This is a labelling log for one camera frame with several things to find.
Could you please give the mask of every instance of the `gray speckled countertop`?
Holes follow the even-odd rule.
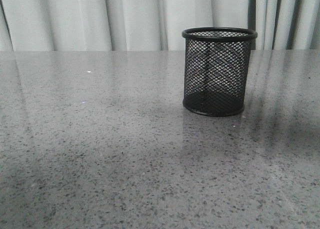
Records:
[[[320,50],[252,51],[245,109],[182,106],[183,51],[1,52],[1,229],[315,229]]]

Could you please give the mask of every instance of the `pen holder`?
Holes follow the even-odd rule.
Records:
[[[202,27],[182,32],[185,38],[183,106],[212,117],[241,113],[252,41],[251,29]]]

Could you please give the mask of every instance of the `mesh cylinder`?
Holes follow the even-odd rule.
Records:
[[[182,32],[185,38],[183,106],[213,117],[244,110],[254,30],[202,27]]]

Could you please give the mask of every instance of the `table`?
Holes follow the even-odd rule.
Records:
[[[320,225],[320,50],[252,51],[245,109],[182,106],[184,51],[1,52],[0,228]]]

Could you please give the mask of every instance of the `curtain fold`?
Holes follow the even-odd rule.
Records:
[[[257,31],[256,49],[320,48],[320,0],[1,0],[0,51],[184,50],[195,27]]]

